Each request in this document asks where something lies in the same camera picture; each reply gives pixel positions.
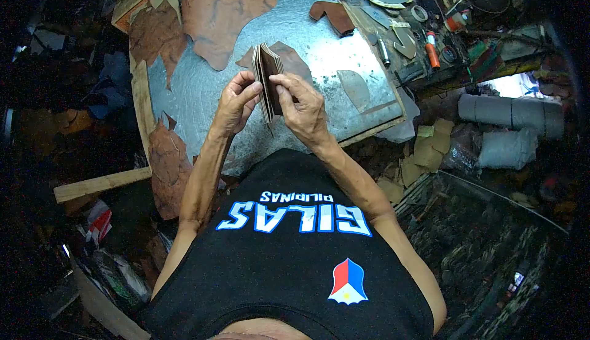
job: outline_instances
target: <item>stack of leather pieces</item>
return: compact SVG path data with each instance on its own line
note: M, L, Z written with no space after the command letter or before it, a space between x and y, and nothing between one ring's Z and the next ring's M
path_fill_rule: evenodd
M264 121L272 123L275 116L283 115L283 110L278 101L277 86L269 81L270 75L283 73L281 57L271 51L266 43L261 43L254 48L252 68L256 81L262 83L260 105Z

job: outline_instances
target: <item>man's right hand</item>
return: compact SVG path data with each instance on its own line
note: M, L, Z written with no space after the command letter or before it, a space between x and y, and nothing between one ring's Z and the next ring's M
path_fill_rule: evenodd
M287 128L312 152L332 141L324 109L324 97L299 75L286 73L271 75L270 81L277 85L277 92Z

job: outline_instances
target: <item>plastic bag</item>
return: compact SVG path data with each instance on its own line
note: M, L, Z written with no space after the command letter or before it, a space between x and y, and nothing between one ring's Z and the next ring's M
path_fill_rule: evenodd
M537 132L534 129L486 132L483 134L478 165L520 170L535 159L537 146Z
M151 298L151 289L146 285L145 281L137 276L135 271L129 266L129 263L122 257L118 255L113 255L113 260L117 262L119 267L119 271L125 277L125 281L127 281L127 285L135 291L137 296L144 302L147 303Z
M460 123L451 133L451 146L442 159L441 168L452 168L470 176L479 176L482 169L477 164L477 154L482 147L482 137L472 123Z

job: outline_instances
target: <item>brown leather piece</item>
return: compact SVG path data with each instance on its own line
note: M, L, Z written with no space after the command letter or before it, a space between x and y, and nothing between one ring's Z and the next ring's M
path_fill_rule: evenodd
M309 16L315 21L324 15L328 16L330 24L340 33L341 38L353 34L355 25L341 3L317 1L309 9Z
M297 74L310 85L313 85L312 72L309 70L309 66L307 66L301 57L299 57L297 51L287 46L282 41L277 41L275 44L270 46L269 49L281 57L284 72ZM236 61L236 64L252 71L253 50L254 49L250 47L246 54L239 61Z
M156 208L164 220L178 217L181 200L192 165L187 157L187 145L174 132L174 121L168 117L166 128L162 118L149 136L149 160L151 165L151 189Z
M182 0L182 25L195 42L193 51L221 71L242 28L276 5L277 0Z
M168 0L164 0L157 9L148 2L147 8L137 13L128 33L129 52L137 63L145 60L151 66L158 55L162 56L166 68L166 88L170 89L172 73L187 48L187 37L182 32L175 9Z

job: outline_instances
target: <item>galvanized metal surface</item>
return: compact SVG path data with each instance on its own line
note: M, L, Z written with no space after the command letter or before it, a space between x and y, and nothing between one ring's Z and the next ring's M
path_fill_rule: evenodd
M202 57L192 51L192 43L181 57L171 80L172 91L166 90L166 72L161 57L148 69L151 105L159 117L166 111L178 123L176 133L187 144L192 159L213 120L219 94L240 70L235 64L250 46L266 41L272 45L282 41L293 47L309 66L314 87L325 97L329 116L328 129L338 140L357 135L402 115L399 103L360 115L338 79L336 71L358 72L369 88L371 101L366 109L395 101L394 91L378 59L355 29L353 36L339 39L326 17L314 23L309 9L321 0L278 0L270 12L252 20L240 33L230 63L223 71L215 71ZM223 173L240 175L254 163L281 148L309 152L284 125L281 117L274 124L272 135L257 106L246 128L234 139L225 161Z

